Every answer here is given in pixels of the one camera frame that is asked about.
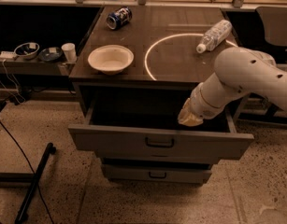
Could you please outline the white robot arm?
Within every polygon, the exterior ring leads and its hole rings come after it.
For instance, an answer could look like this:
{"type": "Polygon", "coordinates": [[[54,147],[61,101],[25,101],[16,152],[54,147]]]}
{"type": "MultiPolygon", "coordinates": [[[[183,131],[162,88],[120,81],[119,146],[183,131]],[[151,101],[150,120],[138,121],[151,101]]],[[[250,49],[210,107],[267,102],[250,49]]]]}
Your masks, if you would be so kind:
{"type": "Polygon", "coordinates": [[[265,97],[287,113],[287,72],[262,51],[225,49],[215,59],[213,74],[192,90],[179,112],[178,123],[198,126],[249,93],[265,97]]]}

